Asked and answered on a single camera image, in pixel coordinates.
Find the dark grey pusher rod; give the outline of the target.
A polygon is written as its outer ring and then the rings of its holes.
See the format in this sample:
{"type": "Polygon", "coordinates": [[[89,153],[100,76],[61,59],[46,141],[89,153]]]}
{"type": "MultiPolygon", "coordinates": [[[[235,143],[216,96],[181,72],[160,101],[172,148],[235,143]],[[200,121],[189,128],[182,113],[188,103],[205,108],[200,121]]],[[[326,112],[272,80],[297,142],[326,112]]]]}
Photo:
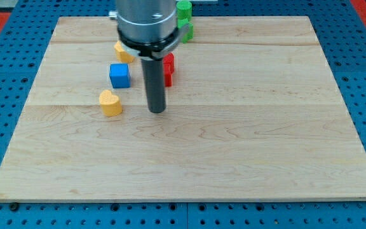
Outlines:
{"type": "Polygon", "coordinates": [[[147,106],[152,113],[166,109],[165,77],[162,60],[141,60],[147,106]]]}

